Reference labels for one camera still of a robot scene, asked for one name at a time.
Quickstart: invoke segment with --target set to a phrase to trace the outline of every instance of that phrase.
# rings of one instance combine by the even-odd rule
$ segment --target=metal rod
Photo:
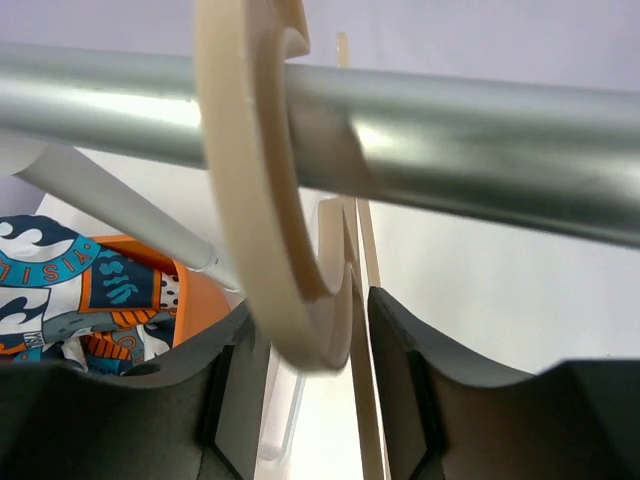
[[[301,185],[640,247],[640,95],[288,65]],[[0,45],[0,128],[202,168],[192,64]]]

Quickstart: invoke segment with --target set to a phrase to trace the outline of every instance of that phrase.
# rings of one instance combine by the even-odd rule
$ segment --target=silver metal pipe
[[[640,95],[288,65],[301,185],[640,247]],[[202,168],[186,58],[0,45],[0,128]]]

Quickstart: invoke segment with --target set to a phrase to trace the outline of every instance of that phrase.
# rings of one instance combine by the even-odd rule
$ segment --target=beige plastic hanger
[[[206,157],[254,320],[300,369],[340,369],[351,350],[363,473],[383,479],[356,203],[319,203],[316,263],[298,197],[283,70],[309,49],[302,4],[197,0],[195,45]]]

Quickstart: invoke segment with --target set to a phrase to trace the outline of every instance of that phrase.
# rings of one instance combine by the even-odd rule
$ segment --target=orange container
[[[174,347],[222,320],[231,311],[222,289],[213,280],[192,272],[137,240],[127,235],[94,237],[93,240],[142,265],[178,276],[180,301],[173,334]]]

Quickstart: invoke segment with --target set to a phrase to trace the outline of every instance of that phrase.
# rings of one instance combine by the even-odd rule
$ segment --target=blue and orange fabric
[[[43,216],[0,217],[0,361],[121,375],[169,350],[179,283]]]

